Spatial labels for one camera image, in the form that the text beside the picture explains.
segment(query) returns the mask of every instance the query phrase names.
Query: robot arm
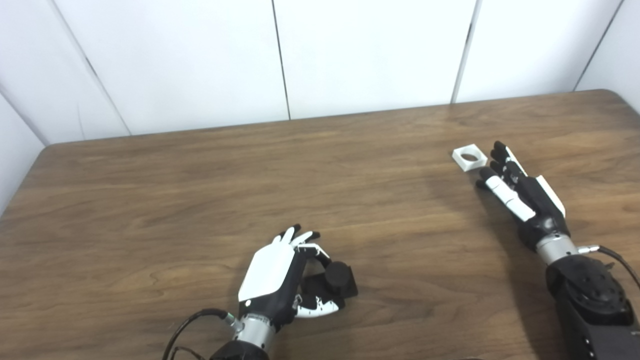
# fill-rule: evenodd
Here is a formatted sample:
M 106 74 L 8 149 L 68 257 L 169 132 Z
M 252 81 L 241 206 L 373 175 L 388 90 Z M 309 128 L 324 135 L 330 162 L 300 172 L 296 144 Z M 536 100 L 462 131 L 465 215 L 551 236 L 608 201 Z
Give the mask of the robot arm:
M 530 177 L 511 150 L 496 142 L 476 185 L 512 212 L 518 237 L 547 264 L 547 288 L 573 360 L 640 359 L 640 327 L 624 289 L 599 260 L 576 247 L 562 202 L 544 177 Z
M 216 315 L 234 330 L 232 340 L 224 344 L 210 360 L 268 360 L 268 351 L 275 334 L 295 318 L 313 318 L 334 313 L 345 306 L 345 299 L 358 294 L 351 268 L 332 261 L 316 243 L 320 234 L 308 231 L 299 236 L 296 224 L 277 235 L 258 250 L 249 265 L 238 292 L 239 312 L 235 318 L 226 311 L 203 310 L 204 315 Z M 307 261 L 316 259 L 324 273 L 303 276 Z M 189 318 L 172 337 L 163 360 L 168 355 L 180 331 L 193 319 Z M 191 349 L 175 347 L 191 352 Z

